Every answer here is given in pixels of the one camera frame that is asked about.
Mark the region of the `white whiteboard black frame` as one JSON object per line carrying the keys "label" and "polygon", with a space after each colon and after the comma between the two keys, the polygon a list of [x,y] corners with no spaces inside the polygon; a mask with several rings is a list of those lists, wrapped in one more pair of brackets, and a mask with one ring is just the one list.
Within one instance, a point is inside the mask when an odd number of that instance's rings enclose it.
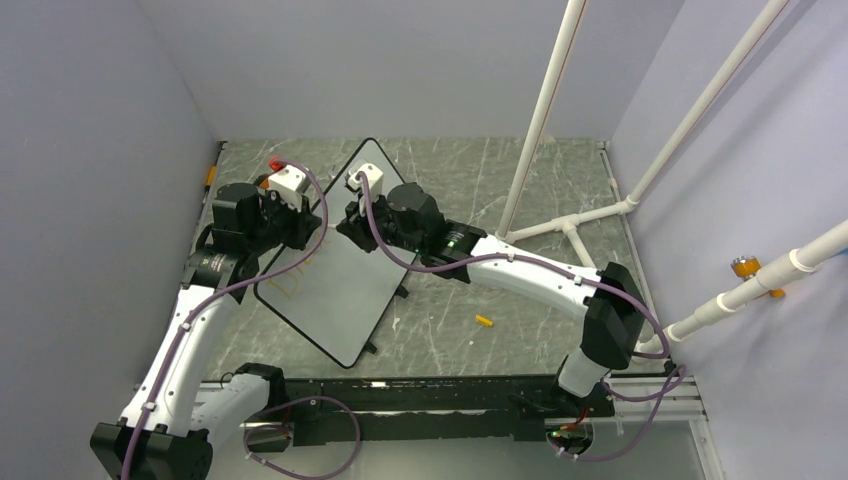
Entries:
{"label": "white whiteboard black frame", "polygon": [[364,164],[383,172],[384,193],[403,182],[378,141],[363,140],[324,189],[331,228],[320,247],[297,268],[254,288],[261,303],[345,369],[373,349],[370,337],[407,275],[383,253],[366,253],[333,228],[356,199],[347,174]]}

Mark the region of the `yellow marker cap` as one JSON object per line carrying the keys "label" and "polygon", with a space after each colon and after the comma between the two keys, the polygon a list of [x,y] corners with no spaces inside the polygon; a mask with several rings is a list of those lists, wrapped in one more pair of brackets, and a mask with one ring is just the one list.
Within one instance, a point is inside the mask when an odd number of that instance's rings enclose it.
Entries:
{"label": "yellow marker cap", "polygon": [[493,323],[491,320],[489,320],[488,318],[485,318],[485,317],[483,317],[483,316],[481,316],[481,315],[476,315],[476,316],[475,316],[475,321],[476,321],[478,324],[480,324],[481,326],[488,327],[488,328],[490,328],[490,327],[492,327],[492,326],[494,325],[494,323]]}

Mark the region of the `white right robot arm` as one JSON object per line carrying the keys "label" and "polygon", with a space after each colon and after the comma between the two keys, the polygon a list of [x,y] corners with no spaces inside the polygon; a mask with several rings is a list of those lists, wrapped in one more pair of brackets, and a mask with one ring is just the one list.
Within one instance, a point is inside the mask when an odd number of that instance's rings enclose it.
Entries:
{"label": "white right robot arm", "polygon": [[337,230],[361,250],[381,250],[409,271],[503,289],[582,318],[580,343],[563,360],[550,391],[560,413],[578,413],[603,377],[630,365],[648,311],[626,267],[574,266],[508,245],[446,219],[416,183],[386,195],[361,179],[348,188],[357,198]]}

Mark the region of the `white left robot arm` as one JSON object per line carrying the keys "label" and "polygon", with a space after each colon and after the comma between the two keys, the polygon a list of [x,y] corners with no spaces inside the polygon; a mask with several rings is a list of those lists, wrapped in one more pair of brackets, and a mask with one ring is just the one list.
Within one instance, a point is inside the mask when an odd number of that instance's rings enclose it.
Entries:
{"label": "white left robot arm", "polygon": [[197,239],[180,281],[166,335],[129,404],[99,423],[90,447],[112,479],[203,479],[214,450],[249,417],[279,417],[289,400],[281,368],[246,363],[204,403],[197,394],[213,349],[241,305],[259,259],[279,246],[311,255],[325,226],[297,176],[231,183],[217,190],[213,220]]}

